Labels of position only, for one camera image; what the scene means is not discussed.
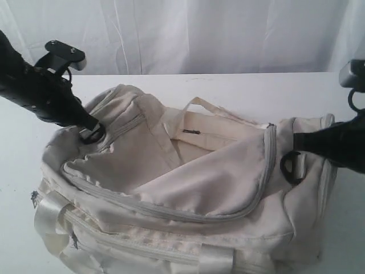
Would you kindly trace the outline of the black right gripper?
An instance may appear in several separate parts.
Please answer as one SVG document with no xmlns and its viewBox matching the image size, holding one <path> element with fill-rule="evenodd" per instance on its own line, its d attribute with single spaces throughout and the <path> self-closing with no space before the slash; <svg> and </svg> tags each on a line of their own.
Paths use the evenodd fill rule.
<svg viewBox="0 0 365 274">
<path fill-rule="evenodd" d="M 337 167 L 364 173 L 364 109 L 349 121 L 315 132 L 295 133 L 293 149 L 331 156 Z"/>
</svg>

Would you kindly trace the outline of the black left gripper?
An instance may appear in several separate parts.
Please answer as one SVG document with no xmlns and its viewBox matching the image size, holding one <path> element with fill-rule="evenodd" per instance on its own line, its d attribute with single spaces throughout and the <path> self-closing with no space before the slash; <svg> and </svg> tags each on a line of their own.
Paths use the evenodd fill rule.
<svg viewBox="0 0 365 274">
<path fill-rule="evenodd" d="M 81 105 L 71 91 L 71 82 L 45 68 L 26 65 L 22 87 L 26 99 L 22 107 L 40 120 L 59 126 L 79 126 L 95 131 L 99 121 Z"/>
</svg>

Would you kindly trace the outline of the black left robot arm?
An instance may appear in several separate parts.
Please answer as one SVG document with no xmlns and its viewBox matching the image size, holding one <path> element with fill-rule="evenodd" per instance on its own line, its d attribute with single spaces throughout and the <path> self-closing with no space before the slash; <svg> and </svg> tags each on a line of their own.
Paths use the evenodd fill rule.
<svg viewBox="0 0 365 274">
<path fill-rule="evenodd" d="M 1 34 L 1 97 L 33 112 L 44 122 L 103 132 L 104 126 L 72 93 L 72 79 L 63 77 L 71 69 L 85 68 L 84 51 L 57 40 L 47 42 L 45 49 L 47 54 L 31 65 Z"/>
</svg>

